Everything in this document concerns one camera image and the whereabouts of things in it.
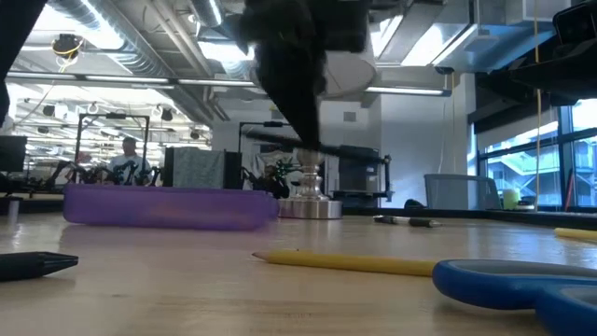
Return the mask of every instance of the computer monitor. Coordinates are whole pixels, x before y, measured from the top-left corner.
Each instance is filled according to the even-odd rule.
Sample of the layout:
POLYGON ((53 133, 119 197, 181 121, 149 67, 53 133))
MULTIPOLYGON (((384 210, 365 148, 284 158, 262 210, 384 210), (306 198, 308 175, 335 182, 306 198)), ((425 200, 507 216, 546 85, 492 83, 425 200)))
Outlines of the computer monitor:
POLYGON ((26 145, 26 136, 0 136, 0 172, 23 171, 26 145))

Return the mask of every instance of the fluorescent light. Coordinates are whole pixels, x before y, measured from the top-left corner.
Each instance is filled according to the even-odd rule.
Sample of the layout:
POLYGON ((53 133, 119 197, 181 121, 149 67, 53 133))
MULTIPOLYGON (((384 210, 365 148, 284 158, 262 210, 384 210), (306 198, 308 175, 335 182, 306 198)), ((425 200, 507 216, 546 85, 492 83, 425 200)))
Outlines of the fluorescent light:
POLYGON ((458 47, 460 47, 461 44, 463 44, 469 36, 471 36, 473 33, 475 33, 477 31, 477 25, 473 24, 470 27, 468 27, 468 29, 462 34, 460 35, 460 37, 458 37, 457 40, 454 41, 454 43, 452 43, 447 49, 445 49, 442 53, 440 53, 435 60, 433 60, 431 62, 432 65, 438 65, 440 64, 443 60, 446 59, 446 57, 448 57, 451 53, 453 53, 458 47))
POLYGON ((255 83, 249 80, 225 80, 225 79, 179 79, 183 85, 214 85, 238 88, 254 88, 255 83))
POLYGON ((133 89, 174 90, 174 85, 132 84, 133 89))
POLYGON ((34 79, 58 79, 58 80, 75 80, 75 75, 69 74, 55 74, 55 73, 35 73, 35 72, 21 72, 8 71, 7 78, 34 78, 34 79))
POLYGON ((233 43, 199 42, 199 47, 205 58, 220 62, 251 61, 255 58, 253 48, 249 48, 249 52, 245 55, 233 43))
POLYGON ((402 19, 404 19, 402 15, 397 15, 392 19, 386 19, 380 22, 379 32, 370 34, 371 44, 373 46, 373 54, 376 58, 380 57, 385 48, 388 46, 392 36, 394 36, 394 33, 400 26, 402 19))
POLYGON ((415 88, 385 88, 368 87, 365 92, 370 93, 392 93, 392 94, 414 94, 414 95, 443 95, 443 90, 415 89, 415 88))
POLYGON ((154 78, 154 77, 134 77, 134 76, 86 76, 88 80, 96 81, 113 81, 121 83, 139 83, 139 84, 167 84, 168 78, 154 78))
POLYGON ((425 66, 430 64, 444 50, 444 36, 441 30, 432 25, 419 41, 412 47, 407 57, 402 60, 403 66, 425 66))

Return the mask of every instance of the table surface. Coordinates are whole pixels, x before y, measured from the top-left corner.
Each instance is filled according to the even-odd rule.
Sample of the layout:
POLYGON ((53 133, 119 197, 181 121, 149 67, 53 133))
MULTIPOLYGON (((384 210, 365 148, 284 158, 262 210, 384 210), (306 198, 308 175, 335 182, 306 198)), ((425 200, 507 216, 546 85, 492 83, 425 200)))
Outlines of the table surface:
POLYGON ((597 245, 549 229, 444 220, 436 229, 281 220, 263 232, 69 225, 60 215, 0 217, 0 252, 60 251, 75 268, 0 284, 0 334, 547 335, 532 312, 496 312, 443 297, 431 279, 271 265, 269 248, 408 259, 488 258, 596 267, 597 245))

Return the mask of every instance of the scissor handle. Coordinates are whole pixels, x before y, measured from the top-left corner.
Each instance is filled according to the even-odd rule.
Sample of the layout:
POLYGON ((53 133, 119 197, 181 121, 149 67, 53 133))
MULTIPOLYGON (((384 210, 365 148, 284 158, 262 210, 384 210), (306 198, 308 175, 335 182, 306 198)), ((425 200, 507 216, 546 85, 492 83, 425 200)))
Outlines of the scissor handle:
POLYGON ((597 287, 546 288, 535 312, 551 335, 597 335, 597 287))
POLYGON ((597 287, 597 270, 525 261, 444 260, 435 266, 433 282, 447 297, 478 307, 534 309, 548 287, 597 287))

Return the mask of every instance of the black pen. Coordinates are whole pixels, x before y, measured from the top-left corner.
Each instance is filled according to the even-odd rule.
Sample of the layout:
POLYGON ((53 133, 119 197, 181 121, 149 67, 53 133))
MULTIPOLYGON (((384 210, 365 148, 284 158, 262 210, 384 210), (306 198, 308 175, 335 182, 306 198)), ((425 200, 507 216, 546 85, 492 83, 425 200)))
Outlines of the black pen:
POLYGON ((376 223, 385 223, 385 224, 409 224, 411 227, 417 228, 435 228, 441 226, 436 220, 433 219, 423 219, 423 218, 413 218, 413 217, 396 217, 396 216, 375 216, 373 220, 376 223))
POLYGON ((41 277, 78 264, 78 257, 51 252, 0 254, 0 281, 41 277))

